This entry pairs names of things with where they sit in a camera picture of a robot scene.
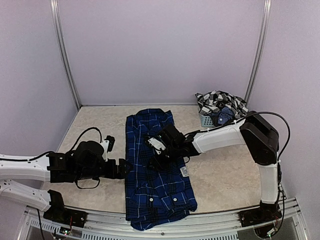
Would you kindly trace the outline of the blue plaid long sleeve shirt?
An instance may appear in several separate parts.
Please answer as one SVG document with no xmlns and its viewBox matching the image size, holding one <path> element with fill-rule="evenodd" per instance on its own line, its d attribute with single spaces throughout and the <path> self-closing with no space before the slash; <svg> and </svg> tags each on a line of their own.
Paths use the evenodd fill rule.
<svg viewBox="0 0 320 240">
<path fill-rule="evenodd" d="M 198 208 L 183 158 L 164 168 L 152 163 L 157 151 L 147 139 L 169 124 L 174 124 L 172 112 L 160 108 L 126 118 L 125 159 L 133 169 L 125 178 L 125 211 L 126 220 L 138 231 L 179 221 Z"/>
</svg>

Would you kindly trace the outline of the light blue plastic basket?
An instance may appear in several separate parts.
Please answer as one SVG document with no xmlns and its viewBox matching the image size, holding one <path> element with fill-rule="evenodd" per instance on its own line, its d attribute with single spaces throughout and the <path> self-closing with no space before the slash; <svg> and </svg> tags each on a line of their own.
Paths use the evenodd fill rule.
<svg viewBox="0 0 320 240">
<path fill-rule="evenodd" d="M 216 127 L 213 125 L 212 120 L 210 119 L 209 115 L 202 115 L 199 114 L 200 122 L 202 127 Z"/>
</svg>

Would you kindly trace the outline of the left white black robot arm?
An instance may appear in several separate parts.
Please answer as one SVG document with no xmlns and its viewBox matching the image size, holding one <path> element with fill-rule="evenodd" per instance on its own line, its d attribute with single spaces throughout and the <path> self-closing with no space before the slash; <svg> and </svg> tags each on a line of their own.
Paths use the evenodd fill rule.
<svg viewBox="0 0 320 240">
<path fill-rule="evenodd" d="M 109 139 L 102 142 L 82 141 L 66 153 L 48 151 L 34 157 L 2 155 L 0 157 L 1 193 L 14 197 L 30 207 L 36 208 L 63 223 L 70 218 L 62 194 L 55 190 L 37 193 L 33 188 L 21 183 L 10 184 L 10 180 L 35 180 L 51 184 L 74 184 L 79 190 L 81 181 L 95 183 L 89 189 L 96 189 L 102 179 L 123 180 L 133 169 L 124 159 L 110 159 L 108 153 L 113 143 Z"/>
</svg>

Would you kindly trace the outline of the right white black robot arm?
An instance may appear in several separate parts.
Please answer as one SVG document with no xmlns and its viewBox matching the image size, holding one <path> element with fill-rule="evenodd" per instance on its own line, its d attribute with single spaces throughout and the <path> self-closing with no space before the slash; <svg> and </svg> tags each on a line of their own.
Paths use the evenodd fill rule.
<svg viewBox="0 0 320 240">
<path fill-rule="evenodd" d="M 239 120 L 207 130 L 182 134 L 173 124 L 163 127 L 155 136 L 146 137 L 155 150 L 150 164 L 164 170 L 179 158 L 190 158 L 224 147 L 245 145 L 258 165 L 261 184 L 261 207 L 256 218 L 266 222 L 275 212 L 279 194 L 279 133 L 258 112 L 251 111 Z"/>
</svg>

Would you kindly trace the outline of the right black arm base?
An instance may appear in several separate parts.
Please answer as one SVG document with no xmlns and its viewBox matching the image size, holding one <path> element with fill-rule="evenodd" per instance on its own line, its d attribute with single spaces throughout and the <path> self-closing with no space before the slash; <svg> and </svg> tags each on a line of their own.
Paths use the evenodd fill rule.
<svg viewBox="0 0 320 240">
<path fill-rule="evenodd" d="M 259 207 L 238 213 L 242 227 L 254 226 L 282 218 L 279 204 L 259 203 Z"/>
</svg>

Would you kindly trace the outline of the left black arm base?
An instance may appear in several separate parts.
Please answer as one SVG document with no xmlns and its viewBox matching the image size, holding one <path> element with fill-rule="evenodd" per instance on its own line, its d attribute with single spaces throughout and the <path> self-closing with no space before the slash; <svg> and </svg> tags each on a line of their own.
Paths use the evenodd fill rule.
<svg viewBox="0 0 320 240">
<path fill-rule="evenodd" d="M 43 218 L 70 227 L 83 228 L 88 213 L 65 207 L 62 195 L 54 190 L 48 190 L 50 200 L 49 209 L 43 213 Z"/>
</svg>

